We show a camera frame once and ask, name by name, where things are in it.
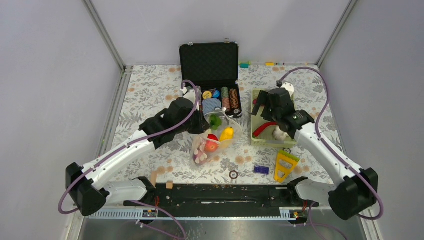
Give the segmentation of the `purple toy onion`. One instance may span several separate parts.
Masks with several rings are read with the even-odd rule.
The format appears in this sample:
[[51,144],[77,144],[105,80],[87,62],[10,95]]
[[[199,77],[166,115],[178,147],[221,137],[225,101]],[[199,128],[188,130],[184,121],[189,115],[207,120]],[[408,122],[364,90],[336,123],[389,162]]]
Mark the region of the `purple toy onion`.
[[201,145],[193,151],[193,160],[197,165],[203,165],[206,163],[208,155],[205,152],[205,146]]

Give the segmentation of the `green toy leaf vegetable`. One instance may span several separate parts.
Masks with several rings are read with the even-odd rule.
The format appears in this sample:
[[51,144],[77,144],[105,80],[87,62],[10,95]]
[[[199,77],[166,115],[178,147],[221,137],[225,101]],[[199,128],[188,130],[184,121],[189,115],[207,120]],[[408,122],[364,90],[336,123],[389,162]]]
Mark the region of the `green toy leaf vegetable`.
[[216,114],[211,114],[209,117],[209,125],[211,130],[216,131],[222,125],[222,120]]

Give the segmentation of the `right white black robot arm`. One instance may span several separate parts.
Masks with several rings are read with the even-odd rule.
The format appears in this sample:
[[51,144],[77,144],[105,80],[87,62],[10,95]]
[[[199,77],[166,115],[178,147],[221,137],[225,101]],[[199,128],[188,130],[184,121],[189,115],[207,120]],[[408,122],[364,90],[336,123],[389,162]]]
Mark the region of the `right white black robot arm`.
[[332,179],[332,184],[307,177],[291,181],[286,193],[291,205],[299,206],[305,200],[314,201],[330,206],[340,219],[349,220],[382,202],[378,196],[377,172],[372,168],[362,168],[335,147],[309,113],[295,109],[286,88],[261,90],[251,114],[276,123],[280,130],[309,151]]

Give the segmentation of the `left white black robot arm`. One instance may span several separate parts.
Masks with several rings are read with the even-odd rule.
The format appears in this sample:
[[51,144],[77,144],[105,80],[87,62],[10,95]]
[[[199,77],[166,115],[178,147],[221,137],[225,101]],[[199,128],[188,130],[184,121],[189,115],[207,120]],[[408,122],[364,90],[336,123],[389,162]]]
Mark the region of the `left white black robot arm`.
[[183,96],[172,101],[168,108],[145,120],[127,140],[104,155],[82,166],[73,162],[65,170],[65,193],[59,201],[61,214],[66,196],[76,205],[73,212],[90,216],[107,204],[139,201],[148,206],[155,200],[155,192],[141,178],[111,182],[111,178],[137,158],[170,143],[175,136],[187,132],[200,135],[209,128],[200,111],[201,92],[197,87],[182,90]]

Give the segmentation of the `yellow toy corn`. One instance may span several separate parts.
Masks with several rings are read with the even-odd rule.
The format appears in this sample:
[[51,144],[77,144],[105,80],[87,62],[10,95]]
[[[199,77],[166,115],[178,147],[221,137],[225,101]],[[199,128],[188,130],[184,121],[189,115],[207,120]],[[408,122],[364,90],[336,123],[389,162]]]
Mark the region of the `yellow toy corn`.
[[231,126],[226,127],[220,134],[219,141],[232,140],[234,137],[234,129]]

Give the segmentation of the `red toy tomato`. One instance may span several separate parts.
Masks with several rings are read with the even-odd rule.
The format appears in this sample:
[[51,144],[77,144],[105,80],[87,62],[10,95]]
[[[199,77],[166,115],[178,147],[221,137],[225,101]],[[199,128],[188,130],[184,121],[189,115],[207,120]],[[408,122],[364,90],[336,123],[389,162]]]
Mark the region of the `red toy tomato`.
[[210,133],[207,136],[207,141],[204,146],[204,151],[207,153],[213,153],[219,148],[219,139],[216,135]]

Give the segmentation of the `green plastic basket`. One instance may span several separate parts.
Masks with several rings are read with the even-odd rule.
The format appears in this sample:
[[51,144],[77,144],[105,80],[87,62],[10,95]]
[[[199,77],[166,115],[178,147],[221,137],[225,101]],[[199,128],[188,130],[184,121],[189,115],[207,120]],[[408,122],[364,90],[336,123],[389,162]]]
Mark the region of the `green plastic basket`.
[[290,149],[294,147],[297,142],[291,137],[287,137],[285,141],[278,141],[273,138],[273,131],[278,125],[270,126],[265,131],[263,131],[257,138],[253,138],[252,133],[260,127],[262,124],[267,122],[275,122],[275,121],[267,121],[261,117],[261,113],[263,111],[263,107],[259,109],[258,116],[250,115],[250,143],[252,146],[259,147],[270,147],[270,148],[279,148],[279,149]]

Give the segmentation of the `clear dotted zip top bag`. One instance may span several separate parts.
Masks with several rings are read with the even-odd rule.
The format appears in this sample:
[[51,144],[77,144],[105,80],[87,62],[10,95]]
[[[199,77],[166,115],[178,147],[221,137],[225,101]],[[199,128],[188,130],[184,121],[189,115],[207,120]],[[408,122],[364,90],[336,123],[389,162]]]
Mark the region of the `clear dotted zip top bag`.
[[196,166],[203,166],[237,142],[243,134],[242,127],[227,115],[227,108],[216,109],[205,115],[210,128],[192,139],[190,155]]

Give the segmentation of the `red toy chili pepper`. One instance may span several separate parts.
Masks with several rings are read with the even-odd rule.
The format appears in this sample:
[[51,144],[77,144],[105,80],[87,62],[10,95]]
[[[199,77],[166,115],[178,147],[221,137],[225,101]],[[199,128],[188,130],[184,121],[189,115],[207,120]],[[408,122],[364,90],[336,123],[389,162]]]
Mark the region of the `red toy chili pepper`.
[[253,133],[252,133],[252,137],[253,138],[257,138],[263,131],[265,131],[268,127],[271,126],[276,126],[277,123],[276,122],[266,122],[264,124],[262,124],[260,127],[258,127]]

